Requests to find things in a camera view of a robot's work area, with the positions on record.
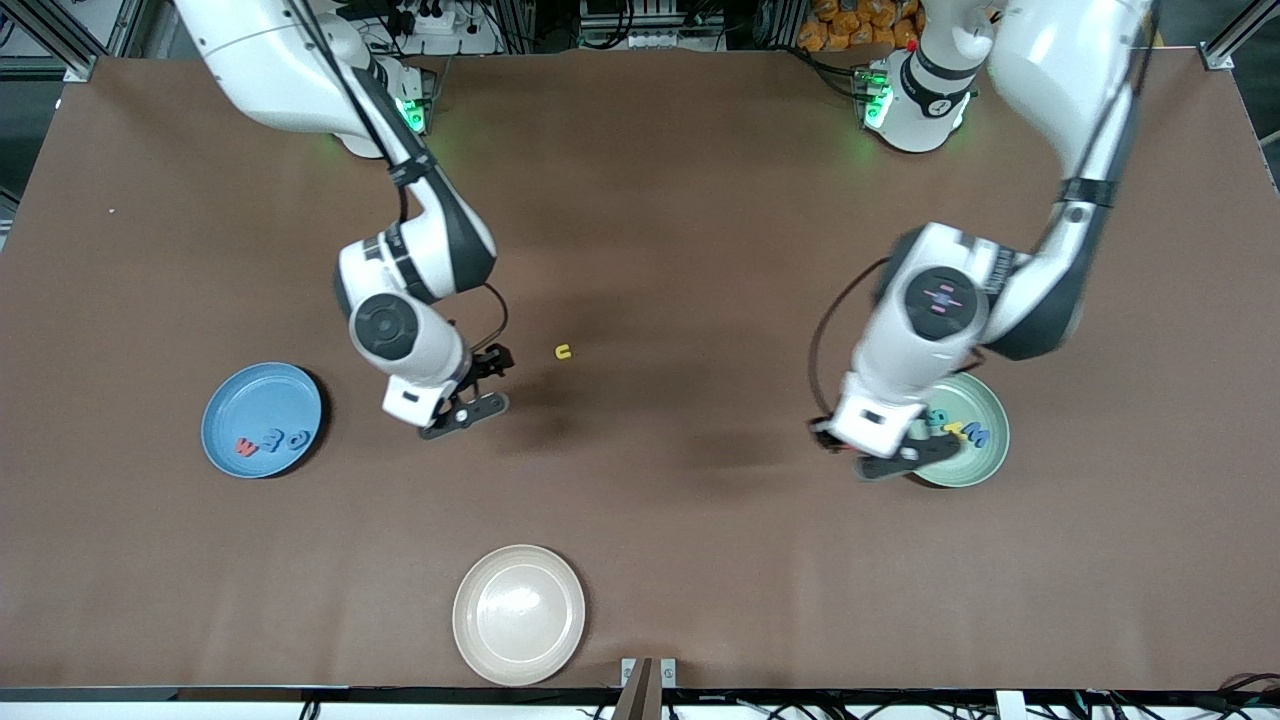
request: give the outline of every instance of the cable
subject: cable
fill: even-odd
[[[502,306],[502,323],[498,324],[498,329],[495,329],[492,333],[489,333],[488,336],[485,336],[485,338],[481,340],[480,342],[472,345],[471,346],[471,352],[481,350],[483,347],[485,347],[490,342],[498,340],[498,336],[502,334],[502,331],[507,329],[507,320],[511,319],[511,311],[507,309],[507,299],[504,299],[502,296],[502,293],[498,292],[498,288],[493,287],[492,284],[484,283],[484,286],[485,286],[485,288],[489,290],[489,292],[493,293],[494,297],[498,299],[498,305]]]
[[[790,45],[771,45],[765,50],[782,50],[783,53],[790,53],[792,56],[799,59],[801,63],[809,65],[814,69],[820,69],[836,76],[854,77],[855,70],[851,68],[837,68],[836,65],[828,65],[817,60],[813,54],[803,47],[792,47]]]
[[[489,9],[489,4],[480,3],[480,9],[484,12],[485,17],[489,18],[489,24],[493,27],[494,37],[499,36],[502,37],[502,45],[503,45],[502,54],[515,55],[515,53],[512,53],[511,49],[515,47],[516,44],[511,41],[511,35],[507,33],[507,28],[503,27],[503,24],[498,22],[498,18],[493,15],[493,10]]]
[[[849,69],[849,68],[837,68],[835,65],[828,65],[826,63],[819,63],[818,60],[815,60],[813,58],[813,55],[809,54],[808,50],[803,50],[803,49],[799,49],[799,47],[791,47],[788,45],[773,45],[773,46],[769,47],[769,50],[782,50],[783,53],[790,54],[792,58],[795,58],[795,59],[800,60],[801,63],[804,63],[804,64],[809,65],[810,68],[813,68],[813,72],[818,73],[818,77],[822,78],[822,82],[826,83],[827,87],[829,87],[831,90],[833,90],[836,92],[836,95],[840,95],[842,97],[847,97],[850,100],[869,101],[869,100],[874,100],[876,99],[874,95],[869,95],[869,94],[865,94],[865,92],[852,92],[852,91],[845,90],[844,87],[840,87],[838,85],[836,85],[835,81],[832,81],[829,77],[827,77],[826,74],[823,74],[823,73],[831,73],[831,74],[840,76],[840,77],[854,77],[854,74],[855,74],[856,70],[852,70],[852,69]]]
[[[1156,33],[1160,31],[1160,12],[1162,0],[1151,3],[1151,36],[1147,38],[1147,51],[1142,55],[1142,68],[1138,70],[1138,85],[1134,87],[1135,96],[1142,95],[1142,88],[1147,85],[1147,67],[1151,65],[1151,51],[1156,47]]]
[[[956,370],[956,373],[972,373],[987,364],[987,356],[983,355],[982,351],[978,350],[977,347],[970,347],[969,355],[973,356],[973,363],[969,363],[964,368],[960,368],[959,370]]]
[[[822,410],[823,415],[831,415],[832,413],[831,406],[827,405],[827,398],[822,395],[822,384],[818,383],[818,350],[822,348],[822,336],[827,332],[827,323],[831,322],[832,315],[836,314],[840,305],[846,297],[849,297],[849,293],[854,292],[854,288],[861,284],[861,282],[874,273],[877,268],[886,263],[888,263],[888,258],[881,258],[879,260],[872,263],[865,270],[858,273],[858,277],[854,278],[851,283],[845,286],[845,290],[840,291],[840,295],[837,295],[836,300],[831,302],[827,311],[822,314],[822,319],[818,320],[818,327],[813,331],[813,338],[809,340],[809,391],[813,393],[813,401],[818,404],[818,410]],[[879,708],[868,712],[863,720],[868,720],[872,715],[879,712],[884,707],[887,706],[881,706]]]
[[[458,9],[460,13],[462,13],[463,15],[467,17],[467,19],[479,20],[484,15],[484,12],[480,12],[480,13],[472,15],[471,13],[463,10],[462,9],[462,3],[454,3],[454,5],[457,6],[457,9]],[[471,9],[472,10],[476,9],[476,5],[477,5],[477,0],[471,0]]]
[[[613,47],[621,45],[622,41],[626,40],[628,35],[631,35],[631,26],[635,23],[636,19],[636,6],[634,0],[622,0],[622,1],[626,4],[622,6],[621,10],[618,10],[618,27],[617,29],[613,31],[613,37],[604,41],[603,45],[593,45],[585,40],[581,40],[582,32],[580,29],[579,37],[584,47],[590,47],[591,50],[612,50]],[[622,27],[623,22],[626,23],[625,29]]]
[[[298,712],[298,720],[316,720],[320,717],[320,701],[308,700],[302,703],[302,712]]]
[[[1140,702],[1134,702],[1134,701],[1126,698],[1125,696],[1123,696],[1123,694],[1120,694],[1120,693],[1117,693],[1115,691],[1107,691],[1107,694],[1120,698],[1120,702],[1124,702],[1124,703],[1128,703],[1128,705],[1132,705],[1132,706],[1137,707],[1138,712],[1142,712],[1143,715],[1147,715],[1148,717],[1151,717],[1151,720],[1165,720],[1165,717],[1162,717],[1158,712],[1151,710],[1146,705],[1142,705]],[[1120,711],[1120,715],[1124,715],[1124,710],[1120,710],[1120,706],[1115,705],[1114,700],[1111,701],[1111,705],[1116,710]]]
[[[378,147],[378,151],[383,154],[383,159],[387,161],[387,168],[394,169],[396,163],[392,161],[392,155],[387,151],[387,145],[383,142],[381,136],[378,135],[378,129],[374,127],[372,120],[369,119],[369,114],[365,113],[365,109],[361,106],[360,99],[356,97],[356,92],[347,83],[347,78],[342,77],[342,70],[338,67],[338,59],[334,58],[333,49],[329,47],[329,44],[325,41],[324,33],[320,32],[320,20],[316,18],[311,5],[308,3],[302,3],[300,6],[297,0],[287,0],[287,3],[289,4],[289,9],[293,14],[298,17],[302,29],[307,33],[307,37],[311,38],[311,44],[315,45],[316,51],[320,53],[325,64],[329,65],[334,79],[338,81],[338,86],[342,87],[343,92],[347,95],[347,100],[356,110],[360,123],[365,126],[365,132],[369,133],[369,138],[374,142],[374,146]],[[396,193],[399,200],[399,222],[403,223],[408,220],[408,197],[403,186],[398,186],[396,188]]]
[[[369,12],[374,14],[374,19],[378,20],[378,24],[383,26],[383,29],[387,31],[387,37],[392,38],[392,46],[396,49],[396,54],[398,56],[403,58],[404,56],[404,51],[401,49],[399,41],[396,40],[396,35],[392,33],[392,28],[387,24],[387,20],[383,19],[383,15],[378,12],[378,8],[374,8],[374,1],[372,0],[365,0],[365,6],[369,8]],[[390,8],[388,8],[387,12],[390,13],[390,12],[394,12],[394,10],[392,10]]]
[[[733,27],[728,27],[728,26],[722,27],[721,28],[721,33],[718,36],[716,36],[716,45],[712,47],[712,51],[714,53],[714,51],[719,50],[719,42],[721,42],[721,40],[724,40],[724,33],[742,29],[744,27],[746,27],[749,24],[751,24],[751,20],[742,20],[742,22],[737,23]]]
[[[4,13],[0,13],[0,29],[5,29],[4,40],[0,40],[0,47],[4,47],[9,38],[13,37],[13,28],[18,27],[18,23],[13,22],[13,18],[8,18]]]
[[[1236,680],[1234,683],[1224,684],[1222,687],[1217,688],[1217,692],[1220,692],[1220,693],[1235,692],[1235,691],[1238,691],[1240,688],[1247,688],[1247,687],[1252,685],[1253,683],[1258,683],[1261,680],[1280,680],[1280,674],[1276,674],[1276,673],[1258,673],[1256,675],[1248,675],[1248,676],[1242,678],[1240,680]]]
[[[813,712],[809,712],[809,710],[805,708],[805,706],[796,705],[794,702],[787,705],[780,705],[778,708],[774,710],[773,712],[769,712],[769,716],[765,717],[764,720],[782,720],[782,714],[786,712],[787,710],[791,710],[792,707],[799,710],[800,712],[804,712],[805,716],[809,717],[809,720],[818,720],[818,717]]]

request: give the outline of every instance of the blue plate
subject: blue plate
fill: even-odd
[[[200,442],[215,468],[269,478],[301,460],[320,432],[320,388],[301,368],[262,363],[236,373],[205,407]]]

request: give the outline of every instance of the power strip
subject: power strip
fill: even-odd
[[[413,23],[413,33],[422,35],[453,35],[453,27],[457,23],[458,14],[453,10],[444,10],[439,18],[431,15],[419,17],[417,22]]]
[[[680,37],[673,31],[643,31],[627,35],[628,49],[676,47]]]

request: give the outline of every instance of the black cable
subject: black cable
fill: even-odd
[[[978,350],[977,347],[970,347],[969,355],[973,355],[973,363],[969,363],[964,368],[960,368],[959,370],[956,370],[956,373],[972,373],[987,364],[987,356],[983,355],[982,351]]]
[[[1147,38],[1147,51],[1142,55],[1142,68],[1138,70],[1138,85],[1134,87],[1134,96],[1142,95],[1142,88],[1147,85],[1147,67],[1151,65],[1151,53],[1156,47],[1156,32],[1160,31],[1160,10],[1162,0],[1151,3],[1151,37]]]
[[[822,63],[818,59],[815,59],[812,53],[809,53],[803,47],[792,47],[790,45],[771,45],[769,47],[765,47],[765,50],[782,50],[783,53],[790,53],[794,58],[809,65],[810,68],[820,69],[835,76],[854,77],[855,73],[852,68],[837,68],[836,65],[828,65],[827,63]]]
[[[730,33],[730,32],[737,32],[737,31],[742,29],[744,27],[746,27],[749,24],[751,24],[751,20],[742,20],[742,22],[737,23],[733,27],[728,27],[728,26],[721,27],[721,33],[718,36],[716,36],[716,45],[712,46],[712,51],[714,53],[714,51],[719,50],[719,42],[721,42],[721,40],[724,40],[724,36],[727,33]],[[728,45],[724,46],[724,50],[728,50]]]
[[[591,45],[590,42],[582,40],[581,44],[584,47],[590,47],[591,50],[612,50],[613,47],[621,45],[622,41],[626,40],[628,35],[631,35],[631,27],[636,19],[635,1],[634,0],[622,0],[622,1],[625,3],[625,5],[622,6],[621,10],[618,10],[618,27],[617,29],[613,31],[613,37],[607,40],[603,45]],[[626,23],[626,28],[622,27],[623,22]]]
[[[320,701],[308,700],[302,703],[302,712],[298,712],[298,720],[316,720],[320,717]]]
[[[809,710],[805,706],[796,705],[794,702],[787,705],[780,705],[778,708],[771,712],[769,716],[765,717],[764,720],[782,720],[782,714],[786,712],[787,710],[791,710],[792,707],[799,710],[800,712],[804,712],[805,716],[809,717],[809,720],[818,720],[818,717],[813,712],[809,712]]]
[[[1132,701],[1128,701],[1128,700],[1125,700],[1125,702],[1128,702],[1129,705],[1137,707],[1138,712],[1142,712],[1143,715],[1151,717],[1151,720],[1165,720],[1165,717],[1162,715],[1160,715],[1155,710],[1147,707],[1146,705],[1138,705],[1137,702],[1132,702]]]
[[[484,287],[489,292],[492,292],[494,297],[498,299],[498,305],[502,306],[502,323],[498,324],[498,329],[495,329],[492,333],[489,333],[488,336],[485,336],[485,338],[481,340],[480,342],[472,345],[471,346],[471,352],[481,350],[486,345],[489,345],[490,342],[498,340],[498,337],[502,334],[502,331],[507,329],[507,320],[511,319],[511,310],[507,307],[507,299],[503,297],[502,293],[498,292],[498,288],[493,287],[492,284],[484,283]]]
[[[927,702],[924,705],[932,707],[933,710],[937,710],[938,712],[941,712],[943,715],[948,715],[951,717],[951,720],[964,720],[964,717],[960,717],[960,714],[956,712],[955,710],[947,710],[946,707],[942,707],[941,705],[933,705],[932,702]]]
[[[511,33],[507,32],[507,28],[503,27],[503,24],[498,22],[498,18],[495,18],[493,15],[493,10],[489,9],[489,4],[481,1],[480,3],[480,9],[484,10],[485,17],[489,18],[489,23],[493,26],[493,29],[495,31],[495,35],[498,35],[498,33],[502,35],[502,42],[504,45],[503,54],[504,55],[515,55],[515,53],[512,53],[511,49],[516,44],[512,42]],[[522,40],[530,40],[527,37],[520,36],[518,33],[516,35],[516,37],[521,37]]]
[[[847,97],[850,100],[863,100],[863,101],[870,101],[870,100],[876,99],[874,95],[869,95],[869,94],[865,94],[865,92],[852,92],[850,90],[846,90],[846,88],[836,85],[835,81],[832,81],[829,77],[827,77],[824,74],[824,73],[831,73],[833,76],[840,76],[840,77],[844,77],[844,78],[850,78],[850,77],[854,77],[854,73],[856,72],[856,70],[854,70],[851,68],[837,68],[835,65],[828,65],[826,63],[819,63],[818,60],[815,60],[813,58],[813,55],[809,54],[808,50],[804,50],[804,49],[800,49],[800,47],[791,47],[788,45],[773,45],[773,46],[769,47],[769,50],[782,50],[783,53],[787,53],[792,58],[795,58],[795,59],[800,60],[801,63],[809,65],[813,69],[813,72],[818,73],[818,77],[822,78],[822,82],[826,83],[827,87],[829,87],[831,90],[833,90],[836,92],[836,95],[840,95],[842,97]]]
[[[351,106],[355,108],[356,115],[360,118],[360,123],[365,126],[365,132],[369,133],[369,138],[372,140],[374,146],[378,151],[383,154],[383,160],[387,161],[388,169],[394,169],[396,163],[392,161],[390,152],[387,151],[387,143],[383,142],[381,136],[378,135],[378,128],[374,127],[374,122],[369,119],[369,114],[361,106],[360,100],[356,97],[356,92],[347,83],[347,78],[342,77],[342,70],[338,67],[338,59],[333,55],[333,49],[324,38],[324,33],[320,32],[320,20],[316,19],[315,12],[311,9],[308,3],[302,3],[301,6],[297,0],[287,0],[289,9],[298,17],[298,22],[302,24],[302,29],[311,38],[311,42],[316,46],[316,51],[329,65],[329,70],[333,72],[333,77],[338,81],[343,92],[347,95],[347,100]],[[397,122],[396,119],[389,119],[388,122]],[[399,222],[408,220],[408,196],[404,192],[404,187],[399,186],[396,188],[397,199],[399,200]]]
[[[1111,717],[1114,717],[1115,720],[1129,720],[1129,715],[1126,715],[1124,708],[1120,707],[1120,703],[1116,702],[1115,696],[1111,693],[1106,693],[1106,696],[1107,696],[1107,703],[1111,706]]]
[[[845,290],[840,291],[840,295],[837,295],[836,300],[831,302],[827,311],[822,314],[822,319],[818,320],[818,327],[813,331],[813,338],[809,340],[809,391],[813,393],[813,401],[818,404],[818,410],[822,410],[823,415],[831,415],[831,406],[827,405],[827,398],[822,395],[822,384],[818,382],[818,350],[822,348],[822,336],[827,332],[827,323],[831,322],[832,315],[836,314],[840,305],[846,297],[849,297],[849,293],[854,292],[854,288],[861,284],[861,282],[874,273],[877,268],[886,263],[888,263],[888,258],[881,258],[879,260],[872,263],[865,270],[858,273],[858,277],[854,278],[851,283],[845,286]],[[882,705],[881,707],[877,707],[876,710],[868,712],[863,720],[869,720],[872,715],[879,712],[884,707],[888,706]]]
[[[1231,684],[1225,684],[1225,685],[1217,688],[1217,692],[1220,692],[1220,693],[1235,692],[1235,691],[1238,691],[1240,688],[1249,687],[1253,683],[1257,683],[1257,682],[1261,682],[1261,680],[1280,680],[1280,674],[1276,674],[1276,673],[1258,673],[1256,675],[1249,675],[1247,678],[1236,680],[1236,682],[1234,682]]]
[[[374,8],[374,1],[372,0],[365,0],[365,6],[369,8],[369,12],[374,14],[374,19],[378,20],[378,24],[383,26],[383,29],[387,31],[387,37],[392,38],[392,46],[396,49],[396,54],[399,58],[404,58],[406,55],[404,55],[404,51],[399,46],[399,41],[396,40],[396,36],[392,33],[392,28],[387,24],[387,20],[384,20],[383,17],[378,13],[378,8]],[[392,13],[394,10],[390,9],[390,8],[388,8],[387,12]]]
[[[703,13],[714,13],[717,10],[724,9],[723,0],[695,0],[692,5],[689,6],[689,12],[685,13],[685,18],[680,20],[680,27],[698,27],[694,20],[699,18]]]
[[[0,40],[0,47],[4,47],[5,44],[9,42],[9,38],[13,37],[13,28],[18,27],[18,23],[15,23],[13,18],[6,18],[3,13],[0,13],[0,28],[4,28],[5,26],[8,26],[8,29],[4,33],[4,40]]]

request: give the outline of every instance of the white plate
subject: white plate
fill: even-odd
[[[582,639],[586,598],[568,562],[534,544],[495,550],[462,578],[453,639],[462,660],[499,685],[554,675]]]

